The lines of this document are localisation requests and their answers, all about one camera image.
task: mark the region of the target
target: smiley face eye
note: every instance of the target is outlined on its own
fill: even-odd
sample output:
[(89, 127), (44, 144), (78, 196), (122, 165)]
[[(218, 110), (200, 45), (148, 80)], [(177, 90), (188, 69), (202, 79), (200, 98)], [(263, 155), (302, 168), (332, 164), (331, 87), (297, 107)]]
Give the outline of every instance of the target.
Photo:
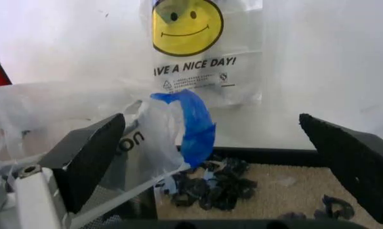
[(176, 13), (171, 13), (171, 15), (170, 15), (170, 19), (172, 20), (172, 21), (176, 21), (177, 20), (177, 14)]
[(190, 17), (193, 19), (196, 19), (197, 18), (196, 12), (194, 12), (194, 11), (190, 12)]

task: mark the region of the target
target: transparent plastic film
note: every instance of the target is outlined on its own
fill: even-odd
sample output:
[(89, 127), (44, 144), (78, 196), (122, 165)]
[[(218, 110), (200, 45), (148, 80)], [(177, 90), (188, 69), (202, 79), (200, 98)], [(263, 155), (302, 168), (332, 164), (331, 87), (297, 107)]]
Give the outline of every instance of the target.
[(208, 107), (261, 98), (261, 0), (143, 0), (140, 11), (161, 91), (191, 90)]

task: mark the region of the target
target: plastic debris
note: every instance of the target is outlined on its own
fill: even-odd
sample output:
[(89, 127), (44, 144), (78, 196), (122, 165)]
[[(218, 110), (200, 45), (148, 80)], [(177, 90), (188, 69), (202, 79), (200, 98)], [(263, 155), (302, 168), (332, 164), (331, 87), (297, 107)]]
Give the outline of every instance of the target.
[(257, 183), (241, 178), (249, 168), (247, 162), (236, 158), (226, 158), (222, 161), (225, 163), (222, 170), (218, 170), (220, 166), (216, 163), (202, 163), (200, 167), (205, 169), (202, 178), (190, 179), (188, 174), (194, 170), (173, 175), (176, 193), (171, 192), (174, 189), (169, 189), (171, 184), (160, 186), (178, 207), (189, 207), (198, 201), (204, 210), (217, 208), (230, 211), (235, 208), (239, 198), (250, 199), (255, 194)]
[[(350, 220), (354, 217), (354, 209), (348, 202), (334, 197), (329, 197), (327, 195), (323, 196), (322, 199), (323, 204), (325, 205), (325, 210), (316, 210), (313, 214), (316, 219), (338, 219), (343, 218), (346, 220)], [(333, 205), (339, 205), (340, 210), (333, 212)]]

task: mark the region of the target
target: recycling symbol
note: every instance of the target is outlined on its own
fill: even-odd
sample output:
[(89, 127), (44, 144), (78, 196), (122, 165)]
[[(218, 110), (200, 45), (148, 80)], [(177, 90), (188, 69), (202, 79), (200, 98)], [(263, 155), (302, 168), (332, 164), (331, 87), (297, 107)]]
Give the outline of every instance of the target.
[(163, 88), (166, 90), (170, 90), (172, 88), (171, 83), (166, 80), (165, 83), (163, 84)]

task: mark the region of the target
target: black plastic pieces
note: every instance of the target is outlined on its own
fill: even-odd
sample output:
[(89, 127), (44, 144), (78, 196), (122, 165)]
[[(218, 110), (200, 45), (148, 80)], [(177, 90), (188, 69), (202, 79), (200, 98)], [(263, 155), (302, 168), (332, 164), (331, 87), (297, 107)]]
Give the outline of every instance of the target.
[(248, 170), (249, 164), (243, 160), (226, 158), (224, 168), (206, 161), (201, 164), (205, 169), (205, 179), (190, 179), (188, 174), (195, 170), (188, 170), (172, 176), (175, 180), (177, 193), (172, 195), (172, 203), (178, 207), (189, 207), (198, 201), (204, 210), (217, 208), (228, 211), (235, 208), (237, 200), (249, 199), (255, 194), (257, 183), (241, 176)]

